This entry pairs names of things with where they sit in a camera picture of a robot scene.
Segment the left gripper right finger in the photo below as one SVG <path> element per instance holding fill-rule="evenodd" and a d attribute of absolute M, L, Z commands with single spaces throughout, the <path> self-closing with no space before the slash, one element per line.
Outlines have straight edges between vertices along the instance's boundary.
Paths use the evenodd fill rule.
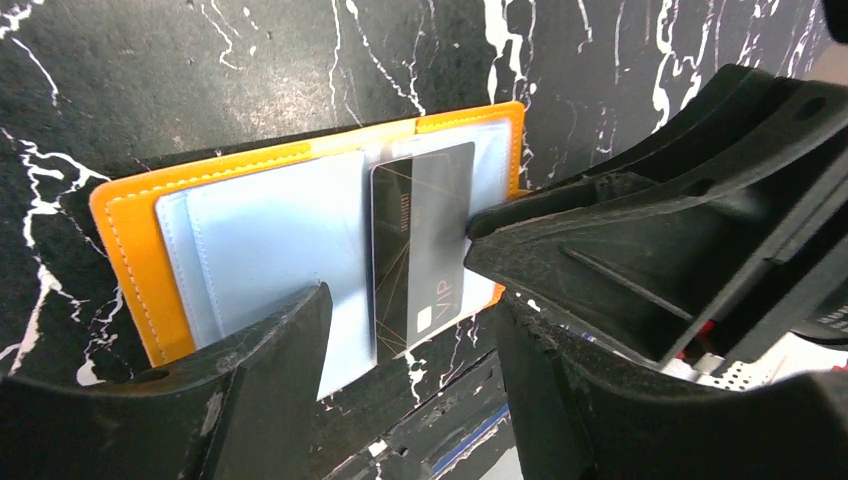
<path fill-rule="evenodd" d="M 527 479 L 847 475 L 843 373 L 719 390 L 637 365 L 520 300 L 500 300 L 493 321 Z"/>

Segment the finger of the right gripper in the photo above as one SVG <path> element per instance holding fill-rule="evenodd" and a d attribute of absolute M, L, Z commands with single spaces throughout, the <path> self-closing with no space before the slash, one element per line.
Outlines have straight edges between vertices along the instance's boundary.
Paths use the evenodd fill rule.
<path fill-rule="evenodd" d="M 612 159 L 473 217 L 470 232 L 620 198 L 673 179 L 727 149 L 795 92 L 795 80 L 752 67 L 721 67 L 663 127 Z"/>
<path fill-rule="evenodd" d="M 847 89 L 795 92 L 721 153 L 592 206 L 470 232 L 472 271 L 634 361 L 750 361 L 847 299 Z"/>

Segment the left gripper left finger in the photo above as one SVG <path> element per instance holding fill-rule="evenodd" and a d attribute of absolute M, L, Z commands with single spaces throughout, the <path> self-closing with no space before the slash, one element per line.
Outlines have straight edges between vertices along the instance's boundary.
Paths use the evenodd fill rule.
<path fill-rule="evenodd" d="M 123 384 L 1 380 L 5 479 L 301 479 L 332 298 L 267 319 Z"/>

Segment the orange card holder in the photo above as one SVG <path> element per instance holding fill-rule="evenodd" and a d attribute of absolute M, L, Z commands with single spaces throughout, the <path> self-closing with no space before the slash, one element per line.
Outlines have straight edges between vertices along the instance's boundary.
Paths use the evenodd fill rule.
<path fill-rule="evenodd" d="M 516 101 L 144 172 L 98 186 L 89 207 L 150 363 L 160 367 L 258 322 L 296 291 L 328 285 L 332 321 L 318 397 L 380 363 L 371 172 L 471 142 L 471 217 L 516 198 L 525 109 Z M 465 251 L 470 246 L 465 228 Z M 462 310 L 413 350 L 493 305 L 496 282 L 463 259 Z"/>

